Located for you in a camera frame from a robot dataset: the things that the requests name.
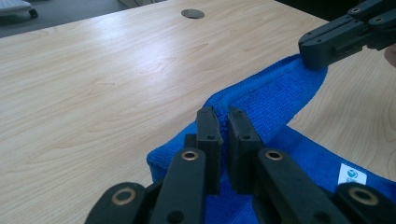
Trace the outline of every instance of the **blue towel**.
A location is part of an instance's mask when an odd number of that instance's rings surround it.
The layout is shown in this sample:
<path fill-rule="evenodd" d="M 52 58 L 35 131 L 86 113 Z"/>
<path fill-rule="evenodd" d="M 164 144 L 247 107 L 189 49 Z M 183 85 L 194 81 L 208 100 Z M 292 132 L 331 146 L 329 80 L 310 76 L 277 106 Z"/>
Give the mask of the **blue towel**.
<path fill-rule="evenodd" d="M 323 83 L 327 68 L 312 71 L 304 67 L 301 55 L 283 59 L 223 91 L 211 96 L 204 106 L 213 106 L 219 118 L 220 132 L 227 142 L 229 105 L 244 110 L 268 147 L 288 152 L 321 187 L 334 191 L 341 164 L 367 175 L 367 185 L 396 202 L 396 183 L 374 175 L 346 161 L 287 126 L 293 116 L 315 95 Z M 196 133 L 193 122 L 165 145 L 148 154 L 153 181 L 166 175 L 175 153 L 183 148 L 186 133 Z M 251 196 L 237 195 L 227 179 L 227 144 L 222 148 L 220 196 L 207 196 L 206 223 L 257 223 Z"/>

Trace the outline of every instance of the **white tag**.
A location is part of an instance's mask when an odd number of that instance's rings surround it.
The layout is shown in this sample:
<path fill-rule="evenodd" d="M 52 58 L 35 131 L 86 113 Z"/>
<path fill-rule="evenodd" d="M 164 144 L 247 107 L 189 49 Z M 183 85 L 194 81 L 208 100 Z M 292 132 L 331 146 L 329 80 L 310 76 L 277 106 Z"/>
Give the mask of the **white tag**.
<path fill-rule="evenodd" d="M 340 174 L 338 176 L 338 184 L 357 182 L 366 185 L 366 181 L 367 174 L 341 163 Z"/>

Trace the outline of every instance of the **chair leg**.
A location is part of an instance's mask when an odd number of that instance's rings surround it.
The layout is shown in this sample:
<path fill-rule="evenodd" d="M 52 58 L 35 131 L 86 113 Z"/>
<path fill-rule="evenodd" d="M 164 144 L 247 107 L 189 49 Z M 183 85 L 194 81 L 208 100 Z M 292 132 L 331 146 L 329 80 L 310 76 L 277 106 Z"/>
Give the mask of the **chair leg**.
<path fill-rule="evenodd" d="M 34 8 L 32 10 L 29 10 L 29 14 L 32 18 L 38 17 L 37 11 Z"/>

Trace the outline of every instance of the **table surface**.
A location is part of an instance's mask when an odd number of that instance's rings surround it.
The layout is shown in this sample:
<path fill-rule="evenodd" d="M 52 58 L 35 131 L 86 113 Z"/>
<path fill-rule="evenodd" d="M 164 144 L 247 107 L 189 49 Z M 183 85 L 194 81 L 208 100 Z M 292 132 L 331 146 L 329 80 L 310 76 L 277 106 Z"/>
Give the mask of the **table surface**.
<path fill-rule="evenodd" d="M 109 187 L 147 186 L 149 151 L 324 22 L 271 0 L 170 0 L 1 38 L 0 223 L 82 223 Z M 396 180 L 395 71 L 367 49 L 331 65 L 289 126 Z"/>

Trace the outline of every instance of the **gray floor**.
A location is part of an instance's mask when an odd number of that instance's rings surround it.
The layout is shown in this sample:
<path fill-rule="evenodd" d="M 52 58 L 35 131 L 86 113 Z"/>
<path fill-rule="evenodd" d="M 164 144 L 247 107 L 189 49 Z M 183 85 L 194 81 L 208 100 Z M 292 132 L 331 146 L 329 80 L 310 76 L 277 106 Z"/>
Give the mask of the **gray floor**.
<path fill-rule="evenodd" d="M 27 11 L 0 17 L 0 37 L 128 9 L 118 0 L 30 0 L 27 2 L 37 10 L 38 18 L 32 19 Z"/>

